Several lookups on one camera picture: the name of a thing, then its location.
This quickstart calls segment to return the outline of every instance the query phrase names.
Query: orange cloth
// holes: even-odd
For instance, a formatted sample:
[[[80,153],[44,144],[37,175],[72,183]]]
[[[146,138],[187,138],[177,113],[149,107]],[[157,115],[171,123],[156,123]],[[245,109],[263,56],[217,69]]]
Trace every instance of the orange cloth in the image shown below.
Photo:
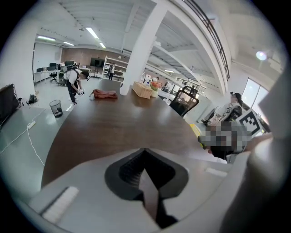
[[[117,99],[118,96],[115,91],[101,91],[98,89],[95,89],[93,91],[94,97],[97,99],[105,99],[105,98],[113,98]]]

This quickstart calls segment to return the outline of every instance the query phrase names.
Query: railing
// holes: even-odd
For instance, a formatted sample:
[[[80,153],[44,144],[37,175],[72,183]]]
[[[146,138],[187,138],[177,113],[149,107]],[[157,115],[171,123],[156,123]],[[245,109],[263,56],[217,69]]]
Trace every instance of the railing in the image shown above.
[[[224,53],[224,50],[222,48],[221,41],[217,35],[217,32],[215,31],[212,23],[210,22],[209,18],[206,16],[204,11],[200,8],[200,6],[193,0],[183,0],[194,12],[195,14],[199,17],[199,19],[203,22],[203,24],[206,26],[208,29],[212,39],[214,40],[217,49],[219,51],[219,54],[221,56],[223,66],[224,66],[224,71],[226,73],[226,80],[229,80],[229,70],[228,70],[228,64],[226,61],[226,55]]]

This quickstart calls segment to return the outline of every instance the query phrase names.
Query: black trash can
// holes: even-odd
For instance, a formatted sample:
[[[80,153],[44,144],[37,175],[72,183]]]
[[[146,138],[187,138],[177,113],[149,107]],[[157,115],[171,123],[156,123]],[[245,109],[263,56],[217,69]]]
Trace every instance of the black trash can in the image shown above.
[[[55,116],[55,118],[58,118],[63,115],[62,107],[60,105],[60,100],[54,100],[50,102],[50,108]]]

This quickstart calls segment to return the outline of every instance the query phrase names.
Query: ceiling light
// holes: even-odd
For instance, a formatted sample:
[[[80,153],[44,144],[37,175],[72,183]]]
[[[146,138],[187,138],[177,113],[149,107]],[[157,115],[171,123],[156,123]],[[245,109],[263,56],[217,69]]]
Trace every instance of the ceiling light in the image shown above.
[[[259,60],[261,60],[261,61],[264,61],[264,60],[267,59],[267,55],[266,55],[266,53],[264,53],[264,52],[262,52],[262,51],[258,51],[258,52],[256,53],[256,57],[257,57],[257,59],[259,59]]]
[[[71,44],[71,43],[69,43],[69,42],[65,42],[65,41],[64,41],[64,43],[67,44],[67,45],[75,46],[75,45],[73,45],[73,44]]]
[[[91,33],[91,35],[95,38],[95,39],[98,39],[99,37],[95,34],[95,32],[93,31],[92,28],[90,27],[86,27],[86,29],[88,30],[88,32]]]
[[[48,41],[55,41],[55,39],[53,39],[53,38],[49,38],[49,37],[42,36],[42,35],[39,35],[37,38],[48,40]]]
[[[106,49],[103,43],[100,43],[100,45],[102,46],[103,49]]]

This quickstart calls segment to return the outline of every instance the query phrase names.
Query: gray floor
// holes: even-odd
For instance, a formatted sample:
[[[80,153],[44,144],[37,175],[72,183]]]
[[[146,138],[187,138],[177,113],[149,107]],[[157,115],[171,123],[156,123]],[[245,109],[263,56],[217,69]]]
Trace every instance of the gray floor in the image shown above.
[[[42,108],[22,107],[3,125],[0,132],[0,152],[23,131],[27,124],[38,115]],[[50,109],[44,110],[29,130],[33,146],[45,163],[50,146],[66,117],[70,112],[56,119]],[[35,154],[27,132],[10,144],[0,154],[0,172],[11,194],[27,202],[40,191],[44,166]]]
[[[81,98],[89,98],[90,93],[95,89],[97,83],[101,79],[90,78],[88,81],[82,80],[82,87],[85,90],[84,96],[76,97],[80,100]],[[55,81],[46,81],[39,82],[35,85],[35,91],[38,91],[39,94],[37,98],[39,101],[32,104],[32,107],[41,107],[41,108],[50,108],[50,102],[53,100],[60,100],[63,111],[66,111],[71,105],[72,102],[69,100],[70,96],[68,93],[68,88],[66,86],[58,86]]]

